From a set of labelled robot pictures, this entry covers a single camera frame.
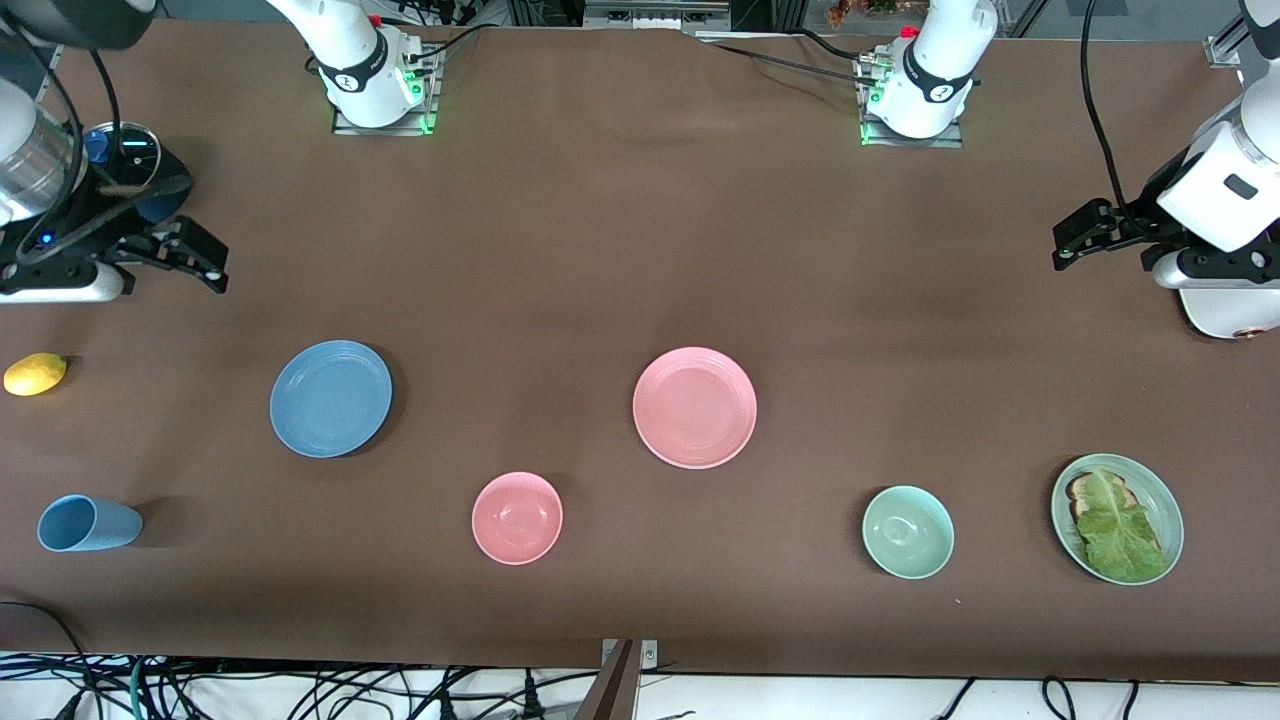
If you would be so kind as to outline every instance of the green bowl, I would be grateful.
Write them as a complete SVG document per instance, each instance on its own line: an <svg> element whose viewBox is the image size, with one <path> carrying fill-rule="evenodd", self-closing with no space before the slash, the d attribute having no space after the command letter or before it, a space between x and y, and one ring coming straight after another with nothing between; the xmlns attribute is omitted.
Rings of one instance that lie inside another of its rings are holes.
<svg viewBox="0 0 1280 720"><path fill-rule="evenodd" d="M1165 560L1169 561L1169 566L1165 571L1156 575L1149 580L1143 580L1140 583L1133 583L1126 580L1116 580L1098 573L1084 560L1084 538L1075 529L1075 519L1071 518L1071 501L1066 497L1066 486L1071 484L1071 480L1079 478L1080 475L1088 474L1091 470L1110 470L1125 480L1125 487L1133 491L1134 497L1138 502L1147 509L1147 520L1151 523L1151 529L1156 532L1156 539L1160 541L1160 548L1165 551ZM1155 473L1148 470L1144 465L1138 461L1123 457L1120 455L1087 455L1080 457L1066 466L1062 474L1057 477L1057 483L1053 484L1053 495L1050 497L1048 502L1050 516L1053 519L1053 530L1057 532L1057 539L1062 542L1062 547L1066 548L1068 555L1071 560L1075 560L1080 568L1088 570L1088 573L1096 578L1101 578L1108 583L1115 583L1117 585L1146 585L1155 583L1156 580L1164 578L1174 569L1178 564L1178 559L1183 555L1183 514L1178 509L1178 501L1174 500L1174 493L1169 492L1165 483L1156 477Z"/></svg>
<svg viewBox="0 0 1280 720"><path fill-rule="evenodd" d="M891 575L922 580L951 560L956 544L951 515L938 498L911 486L882 491L863 515L863 544Z"/></svg>

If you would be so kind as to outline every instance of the lettuce leaf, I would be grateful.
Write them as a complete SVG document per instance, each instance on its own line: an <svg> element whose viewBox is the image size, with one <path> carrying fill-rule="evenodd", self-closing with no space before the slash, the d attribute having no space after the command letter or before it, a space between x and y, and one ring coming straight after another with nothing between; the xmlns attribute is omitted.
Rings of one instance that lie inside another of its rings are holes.
<svg viewBox="0 0 1280 720"><path fill-rule="evenodd" d="M1142 505L1125 507L1128 498L1115 473L1094 470L1084 482L1080 496L1089 509L1080 514L1075 528L1084 538L1089 568L1125 583L1149 580L1169 566L1156 541L1156 530Z"/></svg>

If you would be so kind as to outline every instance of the pink bowl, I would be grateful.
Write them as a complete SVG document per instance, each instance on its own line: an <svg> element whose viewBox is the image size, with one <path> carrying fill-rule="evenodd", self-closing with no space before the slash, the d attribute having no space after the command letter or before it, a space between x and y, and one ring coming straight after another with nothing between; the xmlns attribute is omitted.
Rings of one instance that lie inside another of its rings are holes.
<svg viewBox="0 0 1280 720"><path fill-rule="evenodd" d="M723 465L755 429L755 389L737 363L705 347L681 347L654 360L631 400L636 432L677 468Z"/></svg>
<svg viewBox="0 0 1280 720"><path fill-rule="evenodd" d="M532 473L507 473L480 491L471 509L471 534L503 565L547 555L559 537L564 509L550 483Z"/></svg>

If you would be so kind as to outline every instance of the toast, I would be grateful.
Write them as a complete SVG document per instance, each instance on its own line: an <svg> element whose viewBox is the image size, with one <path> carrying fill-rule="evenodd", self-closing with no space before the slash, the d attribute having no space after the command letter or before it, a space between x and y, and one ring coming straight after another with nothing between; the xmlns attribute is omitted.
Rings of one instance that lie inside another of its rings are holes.
<svg viewBox="0 0 1280 720"><path fill-rule="evenodd" d="M1071 484L1066 486L1066 497L1068 500L1071 501L1071 519L1075 520L1076 523L1080 521L1080 515L1083 515L1085 511L1089 510L1089 502L1088 500L1084 498L1083 489L1084 489L1084 483L1088 482L1091 478L1093 478L1093 473L1080 475L1079 478L1071 480ZM1121 478L1120 475L1112 475L1112 478L1114 479L1111 482L1119 486L1120 492L1124 495L1124 507L1126 509L1134 506L1140 507L1142 503L1138 502L1138 496L1135 496L1133 491L1129 489L1129 487L1124 482L1124 478ZM1160 550L1160 541L1153 539L1151 541L1151 544L1156 546L1156 550Z"/></svg>

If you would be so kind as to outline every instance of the green plate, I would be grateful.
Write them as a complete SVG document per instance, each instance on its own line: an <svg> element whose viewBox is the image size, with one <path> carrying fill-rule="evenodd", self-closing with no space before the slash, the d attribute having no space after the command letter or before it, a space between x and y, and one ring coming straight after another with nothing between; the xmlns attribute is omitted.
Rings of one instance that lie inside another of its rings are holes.
<svg viewBox="0 0 1280 720"><path fill-rule="evenodd" d="M1125 580L1111 579L1102 573L1098 573L1084 560L1084 538L1075 529L1075 520L1071 518L1071 501L1066 497L1066 487L1071 484L1071 480L1085 475L1092 470L1110 470L1125 480L1125 487L1133 491L1134 497L1138 502L1147 509L1147 520L1151 523L1151 529L1156 532L1156 539L1160 541L1160 548L1165 551L1165 560L1169 561L1169 566L1165 571L1156 575L1149 580L1143 580L1140 583L1130 583ZM1174 493L1169 492L1165 483L1156 477L1155 473L1148 470L1140 462L1123 457L1120 455L1087 455L1080 457L1066 466L1062 474L1057 477L1057 483L1053 484L1053 495L1048 501L1050 516L1053 519L1053 530L1057 532L1057 539L1062 541L1062 547L1066 548L1068 555L1075 560L1080 568L1089 571L1091 575L1096 578L1102 578L1108 583L1115 583L1117 585L1146 585L1155 583L1156 580L1164 578L1174 569L1178 564L1178 559L1183 555L1183 514L1178 509L1178 501L1174 500Z"/></svg>

